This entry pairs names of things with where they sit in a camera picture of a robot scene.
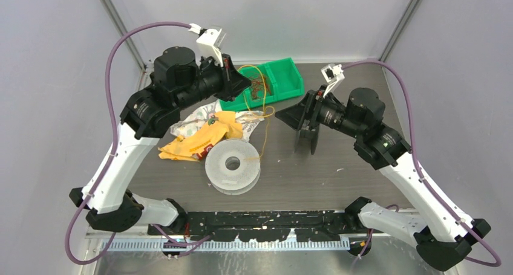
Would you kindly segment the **dark grey cable spool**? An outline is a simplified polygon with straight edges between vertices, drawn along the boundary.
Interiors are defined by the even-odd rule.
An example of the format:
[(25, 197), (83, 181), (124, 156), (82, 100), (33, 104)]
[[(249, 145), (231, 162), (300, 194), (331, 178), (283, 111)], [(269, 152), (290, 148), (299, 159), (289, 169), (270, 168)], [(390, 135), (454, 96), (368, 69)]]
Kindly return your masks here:
[(303, 121), (302, 126), (296, 131), (294, 152), (309, 149), (310, 154), (314, 155), (319, 140), (320, 125), (312, 124), (310, 121)]

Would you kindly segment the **white plastic cable spool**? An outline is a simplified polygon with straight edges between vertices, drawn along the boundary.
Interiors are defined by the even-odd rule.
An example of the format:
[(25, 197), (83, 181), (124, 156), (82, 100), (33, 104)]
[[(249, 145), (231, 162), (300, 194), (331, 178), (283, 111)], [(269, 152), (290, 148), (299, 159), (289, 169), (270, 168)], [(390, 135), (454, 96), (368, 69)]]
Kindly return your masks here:
[(227, 139), (208, 153), (205, 171), (209, 183), (225, 195), (241, 195), (251, 190), (261, 174), (256, 148), (247, 141)]

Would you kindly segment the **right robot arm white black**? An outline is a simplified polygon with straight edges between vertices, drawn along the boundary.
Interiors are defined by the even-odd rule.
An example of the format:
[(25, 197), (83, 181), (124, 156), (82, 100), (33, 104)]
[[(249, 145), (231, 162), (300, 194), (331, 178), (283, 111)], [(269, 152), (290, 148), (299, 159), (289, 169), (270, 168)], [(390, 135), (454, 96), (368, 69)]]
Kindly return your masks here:
[(352, 90), (341, 103), (324, 88), (308, 91), (303, 99), (276, 112), (296, 132), (316, 141), (324, 125), (355, 139), (357, 154), (388, 178), (418, 211), (403, 215), (360, 197), (346, 207), (345, 224), (353, 233), (379, 230), (414, 247), (431, 267), (446, 271), (466, 259), (472, 246), (490, 231), (484, 219), (472, 218), (457, 207), (414, 162), (411, 146), (383, 121), (385, 104), (369, 88)]

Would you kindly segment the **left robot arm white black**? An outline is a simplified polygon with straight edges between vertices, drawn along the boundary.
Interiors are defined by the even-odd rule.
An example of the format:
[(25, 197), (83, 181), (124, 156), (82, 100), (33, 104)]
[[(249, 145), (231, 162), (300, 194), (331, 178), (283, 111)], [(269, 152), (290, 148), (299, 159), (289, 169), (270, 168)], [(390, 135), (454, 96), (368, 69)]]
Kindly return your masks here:
[(115, 139), (97, 173), (86, 186), (70, 192), (72, 202), (88, 210), (87, 222), (95, 230), (120, 233), (157, 224), (179, 235), (186, 212), (176, 201), (144, 198), (128, 186), (149, 151), (180, 121), (182, 110), (209, 97), (233, 101), (250, 86), (230, 55), (222, 54), (220, 61), (197, 60), (186, 47), (166, 49), (154, 61), (150, 79), (122, 109)]

